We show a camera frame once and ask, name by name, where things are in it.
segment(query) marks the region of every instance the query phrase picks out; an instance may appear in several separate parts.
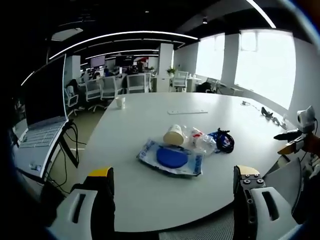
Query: laptop keyboard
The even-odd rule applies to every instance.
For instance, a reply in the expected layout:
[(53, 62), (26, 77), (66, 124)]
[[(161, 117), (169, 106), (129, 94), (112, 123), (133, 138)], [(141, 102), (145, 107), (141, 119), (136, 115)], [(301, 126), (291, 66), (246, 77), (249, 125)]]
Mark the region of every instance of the laptop keyboard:
[(61, 124), (45, 126), (41, 129), (29, 130), (19, 148), (36, 148), (36, 147), (47, 147), (50, 146), (52, 141), (57, 135)]

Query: monitor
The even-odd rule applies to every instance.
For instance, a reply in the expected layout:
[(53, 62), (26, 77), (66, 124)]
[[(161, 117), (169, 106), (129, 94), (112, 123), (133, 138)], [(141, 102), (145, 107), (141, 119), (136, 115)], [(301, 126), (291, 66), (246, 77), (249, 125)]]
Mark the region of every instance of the monitor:
[(134, 62), (133, 56), (117, 56), (115, 58), (115, 65), (119, 67), (132, 66), (133, 62)]
[(95, 68), (105, 65), (105, 56), (97, 56), (90, 59), (90, 67)]
[(25, 82), (24, 101), (27, 125), (66, 117), (64, 102), (64, 70), (66, 55), (63, 55), (37, 70)]

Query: laptop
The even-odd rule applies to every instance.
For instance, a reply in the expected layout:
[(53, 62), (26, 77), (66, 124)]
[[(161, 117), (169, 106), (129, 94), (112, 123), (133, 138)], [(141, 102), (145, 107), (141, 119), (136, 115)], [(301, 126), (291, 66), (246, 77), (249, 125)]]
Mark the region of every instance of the laptop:
[(14, 153), (18, 169), (43, 178), (46, 165), (68, 121), (64, 100), (66, 55), (46, 64), (24, 83), (23, 94), (28, 131)]

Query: potted plant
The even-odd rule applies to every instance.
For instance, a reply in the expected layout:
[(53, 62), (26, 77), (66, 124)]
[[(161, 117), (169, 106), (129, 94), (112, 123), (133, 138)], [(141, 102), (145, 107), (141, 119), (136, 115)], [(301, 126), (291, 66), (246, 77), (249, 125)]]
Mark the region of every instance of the potted plant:
[(176, 73), (176, 69), (174, 67), (170, 67), (166, 70), (166, 72), (168, 73), (168, 75), (173, 78), (175, 76)]

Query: white camera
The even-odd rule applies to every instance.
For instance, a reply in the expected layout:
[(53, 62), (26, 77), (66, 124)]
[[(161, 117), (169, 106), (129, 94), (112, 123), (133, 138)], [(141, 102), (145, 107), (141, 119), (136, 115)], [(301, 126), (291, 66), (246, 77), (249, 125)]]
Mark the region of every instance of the white camera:
[(304, 134), (310, 133), (315, 129), (315, 110), (309, 106), (306, 110), (298, 111), (298, 129)]

